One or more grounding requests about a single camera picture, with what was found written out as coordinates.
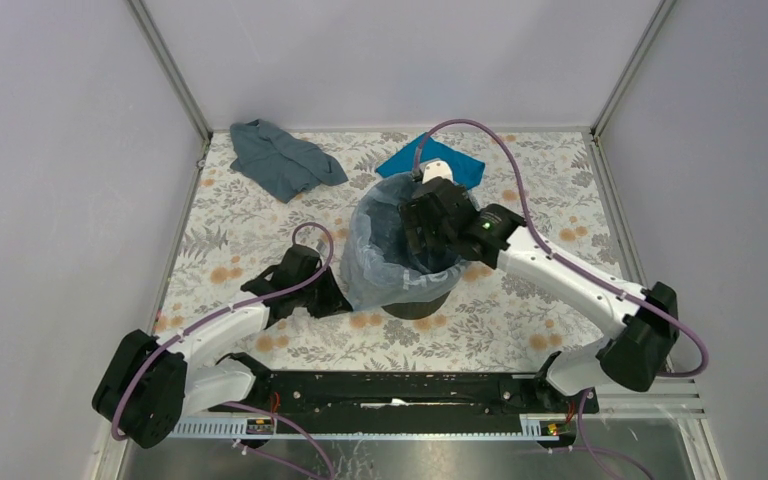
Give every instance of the clear plastic bag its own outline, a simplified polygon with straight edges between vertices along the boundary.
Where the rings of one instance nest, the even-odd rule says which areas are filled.
[[[455,287],[469,266],[450,250],[410,252],[398,207],[417,187],[409,173],[393,175],[373,186],[352,213],[340,275],[355,311],[437,300]]]

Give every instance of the gray cloth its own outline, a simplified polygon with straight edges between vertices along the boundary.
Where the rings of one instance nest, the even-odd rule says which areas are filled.
[[[231,142],[237,153],[231,168],[284,203],[320,183],[348,180],[334,157],[264,120],[231,125]]]

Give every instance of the cable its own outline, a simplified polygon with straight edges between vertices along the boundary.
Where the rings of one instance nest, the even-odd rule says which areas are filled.
[[[325,236],[328,238],[328,257],[325,259],[325,262],[322,264],[322,266],[319,268],[319,270],[317,270],[307,280],[304,280],[304,281],[302,281],[302,282],[300,282],[300,283],[298,283],[296,285],[293,285],[292,287],[288,287],[288,288],[285,288],[283,290],[278,290],[277,292],[268,293],[266,295],[262,295],[262,296],[259,296],[259,297],[249,298],[249,299],[243,300],[241,302],[237,302],[233,306],[228,306],[228,307],[221,308],[221,309],[219,309],[219,310],[217,310],[217,311],[207,315],[206,317],[202,318],[201,320],[193,323],[189,327],[185,328],[183,330],[183,332],[182,332],[183,336],[186,337],[186,336],[190,335],[191,333],[193,333],[194,331],[198,330],[199,328],[201,328],[205,324],[207,324],[207,323],[209,323],[209,322],[211,322],[211,321],[221,317],[222,315],[230,312],[232,309],[236,310],[238,308],[243,308],[243,307],[251,305],[253,303],[263,302],[263,301],[266,301],[266,300],[271,300],[273,298],[280,297],[282,295],[286,295],[288,293],[295,292],[296,290],[300,290],[300,289],[310,285],[314,281],[316,281],[317,278],[319,278],[323,273],[325,273],[325,271],[331,265],[331,260],[334,257],[334,238],[331,236],[331,232],[329,232],[327,228],[323,227],[319,223],[316,223],[316,222],[305,222],[305,223],[302,223],[301,225],[297,226],[293,230],[293,235],[292,235],[293,243],[296,243],[296,234],[299,232],[299,230],[301,230],[304,227],[315,227],[315,228],[318,228],[318,229],[322,230],[325,233]],[[121,422],[121,420],[122,420],[122,413],[125,411],[125,405],[128,404],[128,400],[131,399],[131,395],[133,395],[134,390],[137,388],[137,384],[139,384],[139,382],[142,379],[143,375],[145,375],[145,373],[148,371],[148,369],[151,367],[151,365],[154,363],[154,361],[157,360],[157,357],[159,357],[163,352],[168,350],[172,345],[175,345],[175,343],[177,343],[181,339],[182,339],[181,335],[174,335],[174,336],[172,336],[172,338],[167,340],[163,345],[160,345],[155,351],[151,352],[151,354],[148,356],[148,358],[146,358],[146,360],[143,362],[143,364],[140,365],[140,368],[134,374],[134,377],[131,379],[131,382],[128,384],[128,387],[125,388],[125,392],[123,393],[122,398],[119,400],[119,404],[116,406],[116,411],[113,414],[113,420],[111,421],[111,425],[110,425],[110,434],[111,434],[111,436],[113,436],[114,439],[116,439],[118,441],[122,441],[122,440],[126,440],[128,438],[127,435],[124,435],[124,434],[119,432],[119,422]],[[259,410],[258,413],[260,413],[260,412],[262,412],[265,415],[272,416],[272,414],[270,414],[268,412]],[[298,430],[299,433],[304,435],[305,438],[307,438],[308,441],[311,442],[311,444],[313,444],[314,448],[316,448],[317,451],[319,451],[320,455],[322,455],[323,458],[325,459],[326,465],[329,465],[329,470],[332,472],[332,478],[333,478],[333,472],[334,472],[333,464],[331,463],[331,460],[328,458],[328,456],[325,454],[325,451],[322,450],[321,447],[319,447],[319,445],[313,440],[313,438],[309,434],[307,434],[307,432],[304,432],[303,430],[301,430],[301,427],[299,427],[295,423],[293,423],[293,422],[291,422],[291,421],[289,421],[289,420],[287,420],[287,419],[285,419],[283,417],[281,417],[281,421],[283,421],[287,425],[290,425],[294,429]]]
[[[646,475],[649,480],[655,480],[655,475],[652,474],[652,471],[646,468],[645,465],[638,462],[632,457],[629,457],[628,455],[617,452],[616,450],[609,450],[607,448],[599,448],[599,447],[593,447],[592,452],[590,450],[587,450],[584,447],[566,447],[566,448],[553,448],[550,450],[526,450],[523,452],[520,452],[524,455],[557,455],[559,453],[573,453],[573,452],[590,452],[590,453],[596,453],[599,455],[603,455],[606,457],[614,457],[620,460],[625,460],[626,462],[634,465],[637,467],[641,472],[643,472],[644,475]]]
[[[546,243],[546,241],[540,235],[540,232],[537,231],[537,227],[534,225],[534,222],[531,219],[531,212],[528,209],[528,203],[525,200],[525,186],[523,185],[522,175],[520,175],[519,173],[519,167],[517,166],[513,153],[511,153],[510,149],[507,147],[507,145],[505,145],[504,140],[502,140],[501,137],[499,137],[495,132],[490,130],[488,127],[486,127],[485,125],[479,122],[476,122],[475,120],[469,120],[465,118],[456,118],[454,120],[448,120],[438,124],[431,130],[426,132],[426,134],[422,137],[422,140],[419,142],[419,145],[417,145],[416,152],[414,153],[414,156],[413,156],[413,170],[415,172],[419,171],[419,163],[420,163],[419,160],[422,156],[422,149],[423,147],[425,147],[425,144],[426,142],[428,142],[428,139],[431,138],[431,135],[433,135],[434,133],[436,133],[442,128],[448,127],[449,125],[455,125],[460,123],[465,125],[471,125],[483,131],[487,135],[490,135],[490,137],[502,148],[502,151],[505,152],[505,156],[508,157],[508,161],[511,163],[511,168],[514,171],[514,178],[516,179],[517,189],[519,190],[519,199],[520,199],[520,203],[522,204],[522,213],[523,213],[523,217],[525,218],[525,226],[526,228],[528,228],[528,231],[531,233],[531,236],[534,237],[534,240],[535,242],[537,242],[537,245],[540,247],[540,249],[546,252],[546,255],[548,255],[550,258],[554,258],[555,260],[559,261],[560,263],[565,265],[567,268],[569,268],[573,272],[586,278],[591,283],[598,285],[599,287],[602,287],[605,290],[611,292],[612,294],[616,295],[620,299],[627,299],[630,302],[636,305],[639,305],[640,307],[643,307],[646,310],[649,310],[655,315],[658,315],[659,317],[664,319],[664,321],[676,327],[679,331],[687,335],[687,337],[690,338],[690,340],[692,340],[693,343],[695,343],[696,346],[699,348],[699,353],[701,354],[702,359],[698,367],[688,372],[678,372],[678,373],[662,372],[659,375],[662,377],[688,378],[688,377],[695,377],[696,375],[699,375],[700,373],[705,371],[705,369],[708,368],[708,347],[705,346],[705,342],[703,342],[702,339],[699,338],[696,332],[694,332],[689,327],[679,322],[678,319],[674,318],[672,315],[668,314],[667,312],[664,312],[663,310],[656,307],[655,305],[652,305],[651,303],[647,302],[645,299],[636,297],[626,292],[625,290],[619,287],[616,287],[605,280],[602,280],[601,278],[593,275],[592,273],[588,272],[584,268],[576,265],[566,257],[552,251],[552,248],[549,247],[549,244]]]
[[[686,325],[679,322],[678,319],[674,318],[672,315],[661,310],[655,305],[652,305],[651,303],[647,302],[646,299],[632,295],[626,292],[625,290],[619,287],[616,287],[605,280],[602,280],[601,278],[593,275],[592,273],[588,272],[587,270],[580,267],[579,265],[573,263],[571,260],[564,257],[563,255],[557,254],[554,251],[552,251],[552,248],[549,247],[549,244],[543,239],[543,237],[540,235],[540,232],[537,231],[537,227],[534,225],[534,222],[531,219],[531,212],[528,209],[528,202],[526,202],[525,200],[525,186],[523,185],[522,175],[520,175],[519,166],[516,163],[516,159],[514,159],[513,153],[511,153],[510,149],[507,147],[507,145],[505,145],[505,142],[501,139],[501,137],[499,137],[495,132],[490,130],[487,126],[479,122],[476,122],[474,120],[469,120],[464,118],[448,120],[438,124],[431,130],[426,132],[425,135],[422,137],[422,140],[420,140],[419,145],[417,145],[416,152],[414,152],[414,157],[413,157],[414,172],[419,171],[420,158],[422,157],[422,149],[423,147],[425,147],[425,144],[426,142],[428,142],[428,139],[431,138],[431,135],[433,135],[434,133],[436,133],[437,131],[445,127],[448,127],[449,125],[455,125],[455,124],[471,125],[475,128],[478,128],[479,130],[489,135],[499,145],[499,147],[502,148],[502,151],[505,153],[505,156],[508,158],[508,161],[511,164],[511,168],[514,171],[514,178],[516,179],[517,190],[519,191],[519,199],[520,199],[520,203],[522,204],[522,213],[525,219],[525,226],[526,228],[528,228],[528,231],[529,233],[531,233],[531,236],[534,237],[534,240],[535,242],[537,242],[540,249],[546,252],[546,255],[548,255],[549,258],[554,258],[555,260],[559,261],[561,264],[563,264],[573,272],[589,280],[591,283],[601,288],[604,288],[605,290],[616,295],[617,298],[619,298],[620,300],[627,299],[628,301],[642,308],[645,308],[646,310],[649,310],[655,315],[661,317],[667,323],[676,327],[679,331],[687,335],[687,337],[690,338],[690,340],[696,344],[696,347],[699,348],[699,353],[702,357],[699,362],[699,366],[687,372],[675,372],[675,373],[661,372],[659,373],[660,376],[672,377],[672,378],[689,378],[689,377],[694,377],[696,375],[699,375],[700,373],[705,371],[706,368],[708,368],[708,357],[709,357],[708,347],[705,346],[705,342],[703,342],[702,339],[696,334],[696,332],[690,329],[690,327],[687,327]],[[592,390],[593,388],[589,388],[584,391],[584,395],[578,406],[578,431],[581,433],[581,439],[584,442],[583,449],[590,452],[590,454],[593,456],[593,460],[596,461],[596,463],[602,468],[602,470],[605,471],[605,473],[607,473],[609,476],[611,476],[614,479],[621,479],[622,477],[620,477],[619,475],[611,471],[604,463],[602,463],[602,461],[599,460],[599,458],[596,456],[597,453],[601,453],[603,455],[611,455],[618,458],[623,458],[624,460],[629,461],[633,463],[635,466],[637,466],[638,468],[640,468],[643,471],[643,473],[645,473],[650,479],[654,479],[654,476],[652,475],[651,472],[649,472],[649,470],[647,470],[643,465],[641,465],[631,457],[628,457],[627,455],[624,455],[620,452],[616,452],[613,450],[594,448],[590,445],[590,442],[587,440],[587,436],[584,433],[584,422],[582,419],[584,415],[584,404],[587,400],[587,394],[590,393]]]
[[[276,424],[279,421],[286,423],[293,430],[299,432],[303,437],[305,437],[305,439],[307,439],[307,441],[310,442],[311,445],[313,445],[313,448],[316,449],[316,451],[319,453],[319,455],[325,461],[325,466],[328,467],[328,471],[331,472],[331,476],[330,477],[319,476],[319,475],[317,475],[317,474],[315,474],[313,472],[305,470],[303,467],[300,467],[299,465],[296,465],[295,463],[293,463],[293,462],[291,462],[289,460],[283,459],[281,457],[276,457],[275,455],[272,455],[272,454],[269,454],[269,453],[266,453],[266,452],[261,452],[260,450],[257,450],[257,449],[254,449],[254,448],[249,450],[250,452],[253,452],[256,455],[260,455],[261,457],[268,458],[270,460],[274,460],[274,461],[276,461],[276,462],[278,462],[278,463],[280,463],[282,465],[285,465],[287,467],[292,468],[293,470],[295,470],[295,471],[297,471],[297,472],[299,472],[299,473],[301,473],[303,475],[307,475],[308,477],[312,477],[312,478],[315,478],[317,480],[333,480],[334,478],[337,477],[337,471],[334,469],[334,463],[331,461],[330,458],[328,458],[328,454],[325,453],[325,450],[319,445],[319,443],[316,442],[316,440],[313,439],[312,436],[310,436],[309,433],[304,431],[304,429],[302,427],[300,427],[298,424],[296,424],[295,422],[293,422],[289,418],[286,418],[286,417],[283,417],[281,415],[278,415],[277,413],[271,413],[271,412],[267,412],[266,410],[261,410],[259,408],[251,407],[249,405],[243,405],[242,403],[238,403],[238,402],[225,402],[222,405],[224,405],[226,407],[236,408],[236,409],[239,409],[239,410],[244,410],[246,412],[257,413],[257,414],[260,414],[260,415],[266,415],[269,418],[273,419],[276,422]]]
[[[595,461],[596,464],[599,465],[602,471],[607,473],[608,476],[613,478],[614,480],[622,480],[622,477],[620,475],[614,473],[613,470],[608,468],[607,465],[605,465],[604,463],[602,463],[601,460],[599,460],[599,457],[596,456],[595,448],[590,445],[590,441],[587,440],[587,435],[584,434],[584,404],[587,402],[587,395],[592,391],[593,391],[593,387],[590,387],[588,389],[585,389],[584,392],[581,394],[581,401],[579,402],[579,405],[578,405],[578,421],[576,422],[578,426],[578,433],[581,436],[581,441],[584,443],[584,449],[590,452],[590,455],[593,456],[593,461]],[[615,452],[614,450],[608,450],[608,451],[617,453],[617,454],[620,453],[620,452]],[[655,478],[652,476],[651,473],[648,475],[649,475],[649,478],[652,478],[652,479]]]

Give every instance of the blue towel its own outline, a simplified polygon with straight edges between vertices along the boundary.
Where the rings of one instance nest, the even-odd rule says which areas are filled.
[[[424,135],[423,133],[416,140],[405,145],[404,148],[382,163],[375,171],[384,178],[397,173],[411,171],[416,147]],[[481,183],[481,177],[484,175],[484,162],[480,162],[435,141],[433,138],[429,138],[425,142],[425,146],[422,147],[422,157],[419,160],[420,162],[425,162],[437,158],[449,164],[456,183],[465,186],[467,189],[471,189]]]
[[[231,142],[237,153],[231,169],[284,203],[320,183],[333,186],[349,180],[334,157],[265,120],[231,125]]]

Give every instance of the floral mat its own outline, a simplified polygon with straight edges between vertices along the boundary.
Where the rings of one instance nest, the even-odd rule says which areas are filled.
[[[380,177],[375,168],[416,133],[298,133],[333,155],[349,181],[319,186],[280,203],[231,170],[230,135],[216,133],[193,201],[157,331],[192,323],[227,303],[240,285],[280,261],[293,228],[315,220],[336,241],[335,274],[348,237],[349,219]],[[620,275],[590,158],[580,133],[502,134],[513,151],[534,221],[550,240]],[[510,165],[480,132],[444,132],[438,141],[486,163],[472,190],[481,205],[501,203],[519,211]],[[300,233],[314,245],[320,233]],[[399,320],[381,309],[311,318],[297,309],[268,330],[241,339],[247,351],[272,368],[330,370],[535,371],[555,350],[595,340],[599,330],[578,312],[535,285],[473,263],[443,307],[420,320]]]

